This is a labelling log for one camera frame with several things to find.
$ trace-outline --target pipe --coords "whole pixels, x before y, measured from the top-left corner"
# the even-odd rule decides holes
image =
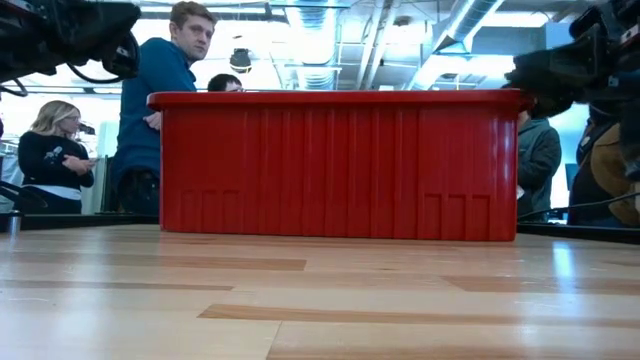
[[[451,8],[451,16],[446,20],[446,27],[431,45],[432,51],[430,55],[455,44],[461,44],[473,39],[482,27],[482,20],[495,13],[503,2],[504,0],[456,0]],[[433,74],[425,76],[424,72],[437,71],[437,69],[428,66],[430,59],[431,56],[428,56],[422,67],[413,75],[406,89],[420,90],[431,87],[433,84],[432,79],[437,79],[437,76]],[[420,78],[428,80],[418,82],[417,80]]]
[[[380,60],[382,59],[382,56],[384,55],[385,49],[387,47],[387,37],[389,36],[389,29],[391,29],[391,27],[393,26],[393,22],[396,19],[396,13],[398,12],[398,8],[400,7],[401,2],[402,0],[391,1],[391,7],[389,7],[389,11],[387,12],[387,20],[384,24],[384,29],[382,29],[380,42],[378,43],[376,53],[373,56],[371,69],[369,69],[369,73],[367,74],[367,80],[364,83],[363,90],[371,89],[371,84],[376,77],[376,72],[378,72],[378,66],[380,66]]]
[[[378,36],[378,27],[380,27],[384,1],[385,0],[376,0],[374,3],[373,15],[371,16],[371,28],[369,29],[364,49],[362,49],[362,59],[360,59],[360,68],[358,69],[358,77],[356,78],[356,84],[354,87],[355,90],[360,90],[362,80],[364,79],[364,73],[367,71],[367,66],[369,66],[369,58],[371,58],[373,45],[376,43],[376,37]]]
[[[327,66],[335,64],[338,10],[301,7],[285,11],[294,34],[299,36],[296,53],[301,56],[302,63]],[[336,90],[336,75],[332,68],[302,67],[298,70],[298,80],[303,90]]]
[[[271,21],[288,24],[289,21],[284,15],[267,16],[264,13],[232,13],[232,12],[212,12],[219,21]],[[164,11],[146,11],[142,13],[140,19],[169,20],[171,14]]]

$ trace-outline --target ceiling duct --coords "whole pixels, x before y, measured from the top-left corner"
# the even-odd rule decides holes
[[[470,53],[471,40],[482,27],[482,20],[495,13],[503,2],[504,0],[457,0],[451,8],[451,16],[434,27],[436,40],[431,44],[431,53],[422,67],[416,71],[407,89],[429,89],[433,81],[440,76],[425,74],[440,71],[431,66],[430,55],[444,52]]]
[[[299,7],[285,11],[293,34],[298,36],[294,42],[297,44],[295,54],[304,65],[311,65],[298,69],[300,87],[303,90],[335,90],[337,72],[332,65],[336,63],[338,9]]]

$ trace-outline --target person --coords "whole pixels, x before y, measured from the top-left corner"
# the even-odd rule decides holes
[[[523,111],[518,119],[518,216],[551,209],[551,181],[562,160],[560,136],[537,109]],[[527,221],[546,222],[540,214]]]
[[[16,204],[16,210],[38,214],[80,214],[81,187],[93,186],[84,146],[74,140],[80,126],[80,111],[64,101],[46,103],[31,130],[18,143],[18,166],[24,174],[23,188],[38,195],[46,208]]]
[[[608,201],[635,192],[626,175],[620,147],[618,104],[596,102],[589,106],[589,119],[576,159],[580,168],[569,193],[569,206]],[[575,226],[630,228],[640,226],[635,199],[606,205],[569,209],[567,223]]]
[[[242,82],[237,77],[229,74],[218,74],[209,80],[207,91],[243,92],[244,89],[242,88]]]
[[[138,77],[122,83],[118,147],[111,181],[121,207],[142,215],[159,213],[162,115],[147,107],[155,92],[195,92],[190,70],[203,60],[216,19],[202,4],[178,2],[171,9],[171,41],[151,38],[140,46]]]

